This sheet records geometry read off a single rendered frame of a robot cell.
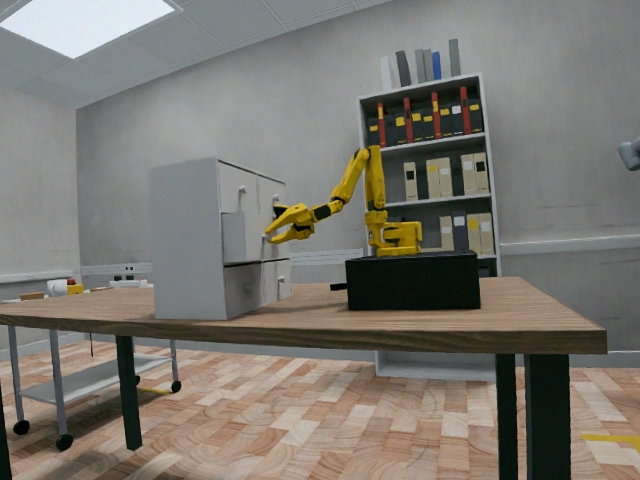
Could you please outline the white drawer with handle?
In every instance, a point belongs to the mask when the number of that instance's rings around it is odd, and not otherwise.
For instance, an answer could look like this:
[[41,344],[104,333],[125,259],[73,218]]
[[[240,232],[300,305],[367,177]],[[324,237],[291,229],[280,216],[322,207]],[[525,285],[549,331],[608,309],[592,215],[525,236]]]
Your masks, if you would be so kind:
[[226,265],[224,274],[227,316],[264,303],[260,264]]

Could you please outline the white chest of drawers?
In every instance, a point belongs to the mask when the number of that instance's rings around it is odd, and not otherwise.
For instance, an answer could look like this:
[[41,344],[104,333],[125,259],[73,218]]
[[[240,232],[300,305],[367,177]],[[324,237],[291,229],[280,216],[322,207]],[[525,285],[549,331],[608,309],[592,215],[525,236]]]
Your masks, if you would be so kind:
[[[224,262],[218,162],[285,186],[285,181],[219,156],[147,169],[156,319],[227,320],[293,295],[289,256]],[[263,261],[289,260],[291,294],[266,302]],[[259,261],[259,262],[258,262]],[[264,303],[227,316],[224,265],[260,264]]]

